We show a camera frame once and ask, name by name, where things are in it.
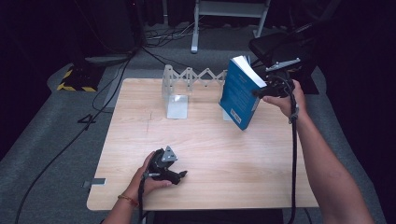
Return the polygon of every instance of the book cover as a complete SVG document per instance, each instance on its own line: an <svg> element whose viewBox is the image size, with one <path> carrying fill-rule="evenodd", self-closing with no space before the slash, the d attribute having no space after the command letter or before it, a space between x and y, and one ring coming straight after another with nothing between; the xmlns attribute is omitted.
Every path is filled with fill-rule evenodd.
<svg viewBox="0 0 396 224"><path fill-rule="evenodd" d="M260 102L252 91L264 86L245 56L230 60L219 105L241 130L248 127Z"/></svg>

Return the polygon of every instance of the metal stand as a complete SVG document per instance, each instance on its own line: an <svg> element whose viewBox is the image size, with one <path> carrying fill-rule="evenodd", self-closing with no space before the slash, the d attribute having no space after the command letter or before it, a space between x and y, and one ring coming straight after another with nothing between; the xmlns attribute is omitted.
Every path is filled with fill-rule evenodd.
<svg viewBox="0 0 396 224"><path fill-rule="evenodd" d="M257 31L253 31L254 37L257 38L262 34L262 27L264 26L270 3L271 0L266 0L265 3L234 3L195 0L194 31L192 34L191 53L198 52L198 23L200 15L261 18L259 29Z"/></svg>

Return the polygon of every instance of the human hand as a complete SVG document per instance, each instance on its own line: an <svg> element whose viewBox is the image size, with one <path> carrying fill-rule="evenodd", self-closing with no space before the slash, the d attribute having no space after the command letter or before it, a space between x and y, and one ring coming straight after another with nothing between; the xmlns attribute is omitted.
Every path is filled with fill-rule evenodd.
<svg viewBox="0 0 396 224"><path fill-rule="evenodd" d="M299 115L305 114L306 113L306 104L305 104L305 96L304 92L301 89L300 82L293 80L294 83L294 90L293 94L295 97L295 100L299 106ZM286 117L290 117L291 115L291 105L290 105L290 97L285 97L285 98L278 98L274 96L264 96L262 97L264 102L271 104L271 105L276 105L280 108L282 113Z"/></svg>
<svg viewBox="0 0 396 224"><path fill-rule="evenodd" d="M146 171L146 168L149 165L149 161L151 157L154 155L154 152L151 152L145 159L143 165L137 169L134 177L131 180L128 188L122 193L123 195L132 198L135 202L138 202L138 190L140 185L140 179L142 174ZM153 180L151 177L148 177L145 181L145 191L143 196L150 194L155 189L165 188L171 186L172 182L169 180Z"/></svg>

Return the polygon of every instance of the wrist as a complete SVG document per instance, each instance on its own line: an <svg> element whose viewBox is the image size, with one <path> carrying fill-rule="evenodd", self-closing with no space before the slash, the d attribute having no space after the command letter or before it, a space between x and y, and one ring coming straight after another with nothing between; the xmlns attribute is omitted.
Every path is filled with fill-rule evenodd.
<svg viewBox="0 0 396 224"><path fill-rule="evenodd" d="M138 190L137 189L126 189L122 195L127 196L135 201L138 201Z"/></svg>

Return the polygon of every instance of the person's right hand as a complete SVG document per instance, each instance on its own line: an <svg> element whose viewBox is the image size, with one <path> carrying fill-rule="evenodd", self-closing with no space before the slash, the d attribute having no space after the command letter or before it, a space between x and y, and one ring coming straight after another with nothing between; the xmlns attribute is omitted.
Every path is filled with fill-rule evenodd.
<svg viewBox="0 0 396 224"><path fill-rule="evenodd" d="M306 105L305 105L305 96L304 92L301 89L300 82L293 80L294 83L294 97L296 99L296 102L299 106L299 115L305 114L306 113ZM285 98L279 98L279 97L274 97L274 96L264 96L262 98L264 102L271 104L271 105L276 105L280 108L282 113L286 117L290 117L291 115L291 105L290 105L290 97L285 97Z"/></svg>

